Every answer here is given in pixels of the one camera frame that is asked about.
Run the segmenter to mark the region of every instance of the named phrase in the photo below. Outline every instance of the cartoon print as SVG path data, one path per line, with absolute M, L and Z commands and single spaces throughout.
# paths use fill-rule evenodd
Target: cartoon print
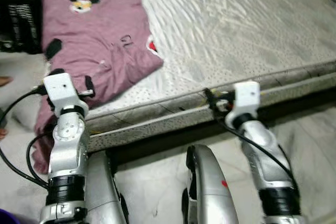
M 147 47 L 147 49 L 150 52 L 152 52 L 155 55 L 158 55 L 156 46 L 155 46 L 154 41 L 153 41 L 153 35 L 150 35 L 148 37 L 148 40 L 147 40 L 147 43 L 146 43 L 146 47 Z
M 93 4 L 97 4 L 100 0 L 70 0 L 70 10 L 76 13 L 86 13 L 91 10 Z

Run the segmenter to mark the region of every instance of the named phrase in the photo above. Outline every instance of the white mattress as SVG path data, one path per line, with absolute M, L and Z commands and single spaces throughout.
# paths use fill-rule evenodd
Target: white mattress
M 330 0 L 143 0 L 143 5 L 164 66 L 91 110 L 92 133 L 192 112 L 204 105 L 205 87 L 225 90 L 256 79 L 270 89 L 309 81 L 304 92 L 279 89 L 265 101 L 272 104 L 320 90 L 318 77 L 335 72 L 336 11 Z M 336 85 L 334 77 L 324 83 L 324 88 Z M 115 144 L 121 142 L 113 139 L 104 147 Z

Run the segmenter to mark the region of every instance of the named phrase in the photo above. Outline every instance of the red patch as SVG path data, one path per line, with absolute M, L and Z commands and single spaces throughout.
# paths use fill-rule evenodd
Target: red patch
M 157 52 L 157 49 L 156 49 L 156 47 L 154 45 L 154 42 L 152 42 L 152 41 L 149 43 L 149 48 L 152 49 L 152 50 L 154 50 L 155 52 Z
M 222 180 L 222 185 L 227 188 L 227 182 L 225 180 Z

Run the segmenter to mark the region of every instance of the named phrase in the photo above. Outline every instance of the mattress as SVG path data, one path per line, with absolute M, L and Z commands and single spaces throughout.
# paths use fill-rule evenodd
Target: mattress
M 143 0 L 164 66 L 90 111 L 90 151 L 212 119 L 205 87 L 253 79 L 262 105 L 336 85 L 330 0 Z

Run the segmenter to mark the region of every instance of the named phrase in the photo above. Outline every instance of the red dot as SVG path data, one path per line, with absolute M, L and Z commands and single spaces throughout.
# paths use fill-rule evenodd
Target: red dot
M 222 185 L 227 187 L 227 182 L 225 180 L 222 180 Z

